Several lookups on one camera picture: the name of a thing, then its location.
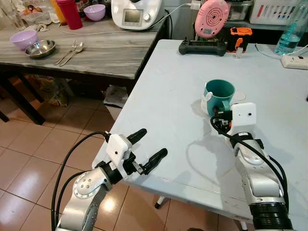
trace remote controller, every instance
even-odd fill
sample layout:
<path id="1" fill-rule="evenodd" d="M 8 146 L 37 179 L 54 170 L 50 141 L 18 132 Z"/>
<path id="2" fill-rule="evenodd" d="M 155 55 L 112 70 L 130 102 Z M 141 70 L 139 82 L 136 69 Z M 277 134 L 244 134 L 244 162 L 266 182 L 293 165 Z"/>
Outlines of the remote controller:
<path id="1" fill-rule="evenodd" d="M 179 52 L 181 54 L 217 54 L 219 56 L 224 56 L 227 51 L 227 45 L 227 42 L 190 41 L 185 38 L 179 46 Z"/>

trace stainless steel bowl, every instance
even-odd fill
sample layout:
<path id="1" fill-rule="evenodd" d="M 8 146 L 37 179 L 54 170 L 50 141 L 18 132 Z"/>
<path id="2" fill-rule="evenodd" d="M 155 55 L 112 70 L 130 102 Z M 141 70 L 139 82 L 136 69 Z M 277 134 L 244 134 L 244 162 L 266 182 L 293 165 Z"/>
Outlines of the stainless steel bowl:
<path id="1" fill-rule="evenodd" d="M 25 53 L 30 58 L 45 57 L 56 49 L 56 43 L 53 40 L 40 40 L 27 47 Z"/>

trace appliance display screen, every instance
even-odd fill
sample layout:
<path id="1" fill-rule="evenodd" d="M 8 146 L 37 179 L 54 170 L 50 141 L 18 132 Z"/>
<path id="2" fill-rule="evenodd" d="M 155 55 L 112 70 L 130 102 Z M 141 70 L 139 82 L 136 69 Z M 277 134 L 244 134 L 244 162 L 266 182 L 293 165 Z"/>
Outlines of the appliance display screen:
<path id="1" fill-rule="evenodd" d="M 128 23 L 138 23 L 140 21 L 140 15 L 142 10 L 133 10 L 125 12 L 125 22 Z"/>

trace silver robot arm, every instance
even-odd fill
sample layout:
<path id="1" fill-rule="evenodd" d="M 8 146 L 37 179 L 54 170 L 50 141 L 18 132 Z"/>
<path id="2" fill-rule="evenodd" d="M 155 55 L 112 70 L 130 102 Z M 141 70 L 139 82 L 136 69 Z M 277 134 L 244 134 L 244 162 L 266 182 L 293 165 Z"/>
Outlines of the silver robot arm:
<path id="1" fill-rule="evenodd" d="M 234 151 L 235 167 L 242 177 L 242 187 L 255 230 L 293 230 L 282 195 L 282 191 L 287 195 L 287 190 L 281 188 L 277 175 L 270 168 L 270 157 L 263 151 L 262 141 L 252 136 L 256 124 L 256 105 L 234 104 L 231 111 L 217 112 L 211 118 L 211 124 L 219 134 L 226 137 L 227 144 Z"/>
<path id="2" fill-rule="evenodd" d="M 67 203 L 56 231 L 93 230 L 98 208 L 112 185 L 133 172 L 149 174 L 167 155 L 167 149 L 155 153 L 145 165 L 135 162 L 132 145 L 139 141 L 146 129 L 128 136 L 108 134 L 106 152 L 110 162 L 101 161 L 94 170 L 80 175 L 73 186 L 72 197 Z"/>

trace fork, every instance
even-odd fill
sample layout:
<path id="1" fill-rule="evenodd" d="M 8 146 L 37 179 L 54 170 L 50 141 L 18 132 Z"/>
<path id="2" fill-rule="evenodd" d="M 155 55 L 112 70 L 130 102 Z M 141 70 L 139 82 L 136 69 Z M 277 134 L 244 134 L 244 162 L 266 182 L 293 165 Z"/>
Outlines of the fork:
<path id="1" fill-rule="evenodd" d="M 58 61 L 56 61 L 53 65 L 58 65 L 70 52 L 73 52 L 76 50 L 76 39 L 74 40 L 73 42 L 73 45 L 71 47 L 71 49 L 61 58 L 59 59 Z"/>

